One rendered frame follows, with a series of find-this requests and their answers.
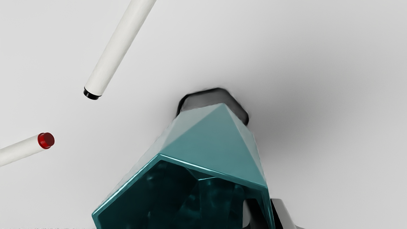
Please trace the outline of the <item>white pen with black end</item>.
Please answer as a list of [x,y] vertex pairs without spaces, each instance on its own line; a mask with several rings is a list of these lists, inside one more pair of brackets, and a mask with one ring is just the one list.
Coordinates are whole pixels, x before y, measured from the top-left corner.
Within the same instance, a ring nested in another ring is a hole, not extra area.
[[87,98],[97,100],[102,96],[156,1],[130,1],[84,86]]

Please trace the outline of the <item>white pen with red end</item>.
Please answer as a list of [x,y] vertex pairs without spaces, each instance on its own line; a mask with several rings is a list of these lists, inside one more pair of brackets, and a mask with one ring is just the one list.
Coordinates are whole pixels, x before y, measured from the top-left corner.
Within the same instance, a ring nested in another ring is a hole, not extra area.
[[54,136],[49,132],[45,132],[4,147],[0,149],[0,167],[42,152],[51,148],[54,144]]

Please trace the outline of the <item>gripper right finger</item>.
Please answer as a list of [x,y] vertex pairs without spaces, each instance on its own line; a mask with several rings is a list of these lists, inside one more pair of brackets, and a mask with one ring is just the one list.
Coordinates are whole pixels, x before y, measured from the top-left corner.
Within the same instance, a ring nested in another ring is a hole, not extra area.
[[304,229],[294,224],[282,199],[272,198],[270,201],[276,229]]

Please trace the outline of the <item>teal faceted mug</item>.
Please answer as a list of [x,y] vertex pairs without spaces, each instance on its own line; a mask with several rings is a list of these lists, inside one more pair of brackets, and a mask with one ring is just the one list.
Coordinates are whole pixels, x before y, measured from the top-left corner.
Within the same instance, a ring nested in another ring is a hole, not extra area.
[[276,229],[253,134],[219,103],[181,112],[92,217],[96,229],[243,229],[249,198]]

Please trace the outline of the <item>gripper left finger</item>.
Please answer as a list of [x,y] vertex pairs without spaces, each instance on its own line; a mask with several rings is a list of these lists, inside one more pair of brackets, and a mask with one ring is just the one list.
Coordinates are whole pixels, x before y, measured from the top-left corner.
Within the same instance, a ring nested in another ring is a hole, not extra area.
[[243,229],[266,229],[266,219],[257,200],[254,198],[245,199],[243,206],[247,206],[250,216],[248,225]]

